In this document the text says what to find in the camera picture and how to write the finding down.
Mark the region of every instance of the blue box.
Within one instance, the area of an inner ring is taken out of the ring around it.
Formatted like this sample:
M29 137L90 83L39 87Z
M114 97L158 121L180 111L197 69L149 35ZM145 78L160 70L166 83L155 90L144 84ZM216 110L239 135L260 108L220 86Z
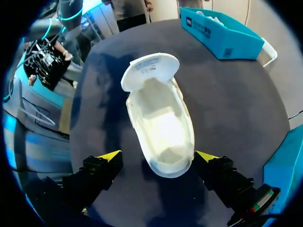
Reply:
M182 27L202 42L217 59L257 59L264 40L239 21L219 12L180 8ZM217 17L223 24L211 20Z

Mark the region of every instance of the dark blue table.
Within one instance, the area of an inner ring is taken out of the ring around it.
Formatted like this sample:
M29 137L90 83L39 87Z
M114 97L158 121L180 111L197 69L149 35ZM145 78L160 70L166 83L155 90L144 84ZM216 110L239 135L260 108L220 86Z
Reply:
M176 80L195 130L196 149L226 155L262 184L262 167L289 130L282 100L256 61L219 61L179 20L139 26L101 41L85 62L71 113L74 172L89 155L121 149L124 168L89 209L115 227L223 227L233 214L207 192L192 168L175 179L153 173L142 154L120 80L147 54L176 56Z

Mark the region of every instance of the black pants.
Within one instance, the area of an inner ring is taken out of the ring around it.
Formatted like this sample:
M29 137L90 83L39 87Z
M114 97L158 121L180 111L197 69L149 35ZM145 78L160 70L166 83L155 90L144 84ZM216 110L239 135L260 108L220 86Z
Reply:
M117 25L120 32L144 24L146 24L145 14L117 21Z

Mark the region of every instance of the container lid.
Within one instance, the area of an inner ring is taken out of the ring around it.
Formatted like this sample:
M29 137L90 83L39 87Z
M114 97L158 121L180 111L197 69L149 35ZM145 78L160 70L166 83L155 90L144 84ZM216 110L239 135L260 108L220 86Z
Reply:
M167 83L174 78L180 63L178 59L167 53L154 53L130 62L125 71L121 86L126 92L141 89L144 82L156 78L161 83Z

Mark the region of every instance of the white plastic container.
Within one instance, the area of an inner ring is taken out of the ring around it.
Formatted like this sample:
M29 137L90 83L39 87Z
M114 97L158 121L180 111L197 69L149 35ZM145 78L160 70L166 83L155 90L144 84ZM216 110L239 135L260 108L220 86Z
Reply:
M144 157L166 178L184 174L194 158L193 125L174 79L179 66L170 54L151 54L130 62L121 80Z

